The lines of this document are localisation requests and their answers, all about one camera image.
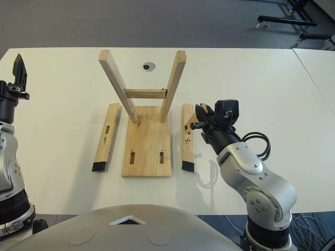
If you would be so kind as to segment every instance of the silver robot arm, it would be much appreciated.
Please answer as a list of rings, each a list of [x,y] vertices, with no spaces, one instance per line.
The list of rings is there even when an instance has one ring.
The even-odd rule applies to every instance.
[[[217,161],[222,178],[242,196],[254,223],[272,231],[289,227],[297,193],[287,180],[271,172],[244,142],[228,145]]]
[[[251,250],[296,250],[289,226],[297,193],[288,181],[271,172],[235,133],[238,101],[220,100],[215,104],[215,111],[204,104],[196,105],[196,115],[198,122],[191,123],[190,128],[203,130],[205,142],[218,155],[222,178],[247,205],[248,222],[241,246],[247,250],[250,247]]]
[[[0,237],[19,230],[35,217],[16,161],[18,143],[11,125],[18,100],[29,99],[25,93],[27,73],[20,55],[14,62],[13,75],[13,84],[0,81]]]
[[[20,192],[25,187],[16,161],[17,146],[14,127],[0,122],[0,201]]]

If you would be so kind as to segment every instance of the black rubber foot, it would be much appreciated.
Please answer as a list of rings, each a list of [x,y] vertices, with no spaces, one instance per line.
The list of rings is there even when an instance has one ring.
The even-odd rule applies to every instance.
[[[94,162],[93,163],[93,172],[103,172],[105,170],[106,162]]]
[[[194,173],[194,163],[182,161],[182,170]]]
[[[37,234],[38,232],[41,232],[44,229],[48,228],[48,224],[46,220],[40,219],[40,220],[34,220],[32,224],[32,234]]]

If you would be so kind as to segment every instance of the black metal stand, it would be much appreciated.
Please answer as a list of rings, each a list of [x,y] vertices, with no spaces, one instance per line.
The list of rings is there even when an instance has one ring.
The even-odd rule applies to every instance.
[[[280,17],[271,17],[271,16],[259,16],[257,18],[258,22],[256,24],[256,29],[259,28],[260,24],[266,21],[266,25],[269,26],[270,22],[279,22],[281,24],[290,24],[290,25],[301,25],[301,26],[317,26],[318,24],[312,20],[312,18],[304,10],[305,5],[309,0],[286,0],[285,4],[290,3],[292,9],[289,11],[289,16],[294,12],[298,13],[299,17],[302,20],[289,19],[289,18],[280,18]]]
[[[301,33],[299,35],[298,41],[296,42],[296,45],[299,45],[301,42],[311,39],[311,40],[327,40],[330,39],[332,35],[330,34],[303,34]]]

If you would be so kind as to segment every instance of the black cable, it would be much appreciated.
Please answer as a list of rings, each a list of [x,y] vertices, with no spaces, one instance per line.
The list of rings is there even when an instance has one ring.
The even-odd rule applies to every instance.
[[[260,133],[260,132],[249,132],[242,138],[242,141],[246,142],[249,139],[255,139],[255,138],[263,139],[266,142],[266,148],[264,152],[261,154],[257,154],[257,156],[261,158],[262,161],[265,161],[270,157],[270,152],[271,152],[270,140],[265,134]]]

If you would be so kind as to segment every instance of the table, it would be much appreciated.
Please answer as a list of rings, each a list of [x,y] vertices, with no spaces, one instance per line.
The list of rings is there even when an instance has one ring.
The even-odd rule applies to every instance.
[[[293,212],[329,211],[335,198],[335,116],[293,50],[185,49],[187,63],[171,107],[172,177],[122,178],[128,116],[123,110],[108,170],[92,164],[108,104],[119,102],[98,63],[101,48],[10,49],[1,79],[12,81],[20,53],[29,101],[20,100],[14,126],[17,159],[29,200],[40,214],[80,214],[127,203],[172,206],[192,214],[246,214],[244,201],[221,178],[216,155],[197,131],[195,173],[181,170],[181,107],[237,99],[237,132],[265,133],[265,163],[296,188]],[[128,88],[165,87],[177,49],[111,48]],[[156,69],[145,72],[144,62]],[[135,100],[135,105],[160,105]],[[264,145],[251,142],[260,152]]]
[[[306,49],[294,52],[335,114],[335,52]]]

